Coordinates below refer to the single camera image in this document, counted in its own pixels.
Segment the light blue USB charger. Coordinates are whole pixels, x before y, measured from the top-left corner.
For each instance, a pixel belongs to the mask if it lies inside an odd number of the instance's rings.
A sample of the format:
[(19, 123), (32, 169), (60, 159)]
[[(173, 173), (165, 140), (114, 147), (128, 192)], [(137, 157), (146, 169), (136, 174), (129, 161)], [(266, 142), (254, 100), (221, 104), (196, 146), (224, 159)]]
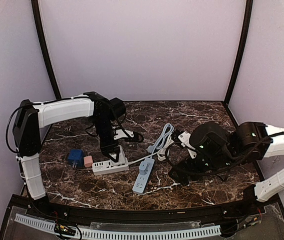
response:
[(142, 176), (146, 175), (148, 172), (148, 166), (149, 166), (148, 161), (141, 162), (139, 165), (139, 174)]

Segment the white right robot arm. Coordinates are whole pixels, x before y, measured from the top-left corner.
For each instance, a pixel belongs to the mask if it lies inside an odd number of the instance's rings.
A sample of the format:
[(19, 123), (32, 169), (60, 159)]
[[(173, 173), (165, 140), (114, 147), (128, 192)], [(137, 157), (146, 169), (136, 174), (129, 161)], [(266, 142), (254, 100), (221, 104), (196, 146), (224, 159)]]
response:
[[(186, 177), (217, 176), (251, 161), (284, 156), (284, 128), (262, 122), (244, 122), (233, 132), (210, 121), (192, 133), (181, 133), (164, 152), (181, 184)], [(284, 168), (248, 189), (257, 202), (266, 202), (284, 190)]]

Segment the white cube socket adapter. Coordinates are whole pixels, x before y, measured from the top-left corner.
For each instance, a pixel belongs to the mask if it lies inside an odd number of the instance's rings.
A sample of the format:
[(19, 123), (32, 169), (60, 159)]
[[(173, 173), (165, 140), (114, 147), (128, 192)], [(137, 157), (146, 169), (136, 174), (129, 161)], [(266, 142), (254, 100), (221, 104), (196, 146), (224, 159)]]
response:
[(124, 151), (123, 151), (122, 149), (121, 149), (121, 155), (120, 155), (120, 157), (121, 157), (121, 164), (119, 164), (119, 165), (114, 165), (113, 162), (111, 161), (111, 165), (112, 165), (112, 166), (122, 166), (122, 165), (125, 165), (125, 164), (127, 163), (127, 159), (126, 159), (125, 154), (124, 154)]

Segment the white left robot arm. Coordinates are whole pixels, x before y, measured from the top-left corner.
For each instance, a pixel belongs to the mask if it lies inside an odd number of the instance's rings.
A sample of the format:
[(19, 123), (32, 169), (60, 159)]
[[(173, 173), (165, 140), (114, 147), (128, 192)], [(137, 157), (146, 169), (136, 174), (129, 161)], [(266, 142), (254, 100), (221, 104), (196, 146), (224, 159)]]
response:
[(75, 172), (67, 162), (71, 149), (121, 163), (124, 145), (134, 136), (121, 125), (125, 118), (122, 100), (93, 91), (45, 102), (23, 100), (8, 120), (5, 140), (17, 158), (28, 195), (33, 200), (47, 195), (47, 170)]

